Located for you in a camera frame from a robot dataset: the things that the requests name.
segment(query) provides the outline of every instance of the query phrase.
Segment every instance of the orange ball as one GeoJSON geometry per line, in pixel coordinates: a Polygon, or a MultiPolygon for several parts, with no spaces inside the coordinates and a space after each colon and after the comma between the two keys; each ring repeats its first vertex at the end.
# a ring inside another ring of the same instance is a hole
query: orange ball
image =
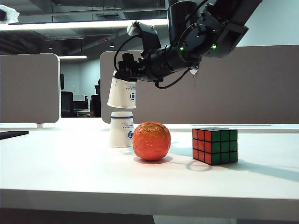
{"type": "Polygon", "coordinates": [[[162,159],[168,153],[170,144],[169,130],[158,122],[143,122],[133,133],[133,150],[138,157],[144,160],[162,159]]]}

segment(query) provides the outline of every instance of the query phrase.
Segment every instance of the ceiling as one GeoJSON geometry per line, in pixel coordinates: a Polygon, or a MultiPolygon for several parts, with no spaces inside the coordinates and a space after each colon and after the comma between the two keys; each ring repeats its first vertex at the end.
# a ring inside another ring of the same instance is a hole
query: ceiling
{"type": "MultiPolygon", "coordinates": [[[[175,2],[177,0],[0,0],[0,4],[20,13],[19,23],[166,18],[166,8],[175,2]]],[[[1,31],[0,52],[75,55],[90,52],[95,47],[99,50],[101,44],[106,48],[110,45],[107,42],[119,43],[127,37],[123,28],[1,31]]]]}

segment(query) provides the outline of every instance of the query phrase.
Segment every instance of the gray partition panel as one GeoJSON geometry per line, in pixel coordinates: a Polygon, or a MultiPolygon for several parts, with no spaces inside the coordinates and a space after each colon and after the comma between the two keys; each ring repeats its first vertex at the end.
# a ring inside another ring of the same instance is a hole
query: gray partition panel
{"type": "Polygon", "coordinates": [[[2,55],[0,64],[0,123],[54,123],[59,119],[56,55],[2,55]]]}
{"type": "MultiPolygon", "coordinates": [[[[135,58],[140,54],[132,52],[135,58]]],[[[114,54],[100,57],[102,118],[107,123],[111,111],[123,110],[107,106],[114,54]]],[[[187,73],[169,89],[138,81],[134,122],[299,123],[298,59],[299,45],[238,47],[224,58],[203,58],[195,78],[187,73]]],[[[168,76],[160,86],[182,73],[168,76]]]]}

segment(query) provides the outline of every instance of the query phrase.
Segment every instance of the upside-down paper cup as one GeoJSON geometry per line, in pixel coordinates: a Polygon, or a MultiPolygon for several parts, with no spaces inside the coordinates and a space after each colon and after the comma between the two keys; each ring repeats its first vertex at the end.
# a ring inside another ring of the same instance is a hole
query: upside-down paper cup
{"type": "Polygon", "coordinates": [[[117,79],[115,74],[116,71],[113,73],[107,105],[116,108],[135,109],[136,82],[117,79]]]}
{"type": "Polygon", "coordinates": [[[132,146],[133,131],[134,122],[132,112],[111,112],[109,146],[132,146]]]}

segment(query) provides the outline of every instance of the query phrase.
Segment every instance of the wall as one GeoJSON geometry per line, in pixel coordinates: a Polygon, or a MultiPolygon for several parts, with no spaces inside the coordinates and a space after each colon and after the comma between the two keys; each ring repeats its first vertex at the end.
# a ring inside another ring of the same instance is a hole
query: wall
{"type": "Polygon", "coordinates": [[[91,99],[95,94],[94,86],[98,84],[100,78],[100,60],[95,59],[80,64],[80,92],[91,99]]]}
{"type": "Polygon", "coordinates": [[[86,95],[88,100],[91,95],[95,94],[94,86],[98,84],[100,78],[100,60],[94,59],[90,61],[68,61],[60,62],[61,74],[64,74],[64,91],[72,91],[67,89],[67,82],[74,82],[74,95],[86,95]]]}
{"type": "Polygon", "coordinates": [[[299,44],[298,0],[263,0],[238,46],[299,44]]]}
{"type": "Polygon", "coordinates": [[[60,73],[64,74],[64,91],[68,91],[67,82],[74,82],[74,95],[80,95],[80,66],[79,64],[68,63],[63,60],[60,61],[60,73]]]}

